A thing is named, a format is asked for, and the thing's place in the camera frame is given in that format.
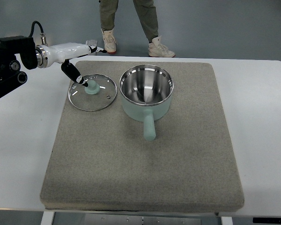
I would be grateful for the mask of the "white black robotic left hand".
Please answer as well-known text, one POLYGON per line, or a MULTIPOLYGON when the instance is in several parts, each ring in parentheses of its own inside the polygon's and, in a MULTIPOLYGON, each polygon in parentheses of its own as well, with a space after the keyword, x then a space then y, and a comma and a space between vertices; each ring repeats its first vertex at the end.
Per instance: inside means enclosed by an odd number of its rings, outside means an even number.
POLYGON ((70 62, 71 59, 90 55, 92 53, 107 51, 101 47, 79 44, 79 43, 65 43, 60 45, 45 46, 39 45, 36 47, 39 51, 42 62, 39 63, 39 68, 48 68, 53 63, 61 64, 61 70, 74 82, 88 86, 79 70, 70 62))

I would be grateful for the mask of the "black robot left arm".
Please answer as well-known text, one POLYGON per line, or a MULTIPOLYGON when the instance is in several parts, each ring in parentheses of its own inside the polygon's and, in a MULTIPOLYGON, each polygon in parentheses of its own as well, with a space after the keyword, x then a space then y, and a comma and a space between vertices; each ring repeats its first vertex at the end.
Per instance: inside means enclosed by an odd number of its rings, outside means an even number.
POLYGON ((36 47, 33 33, 35 25, 40 28, 43 45, 47 45, 43 27, 34 21, 29 36, 0 38, 0 98, 25 84, 28 77, 21 71, 21 65, 28 70, 43 66, 47 57, 41 47, 36 47))

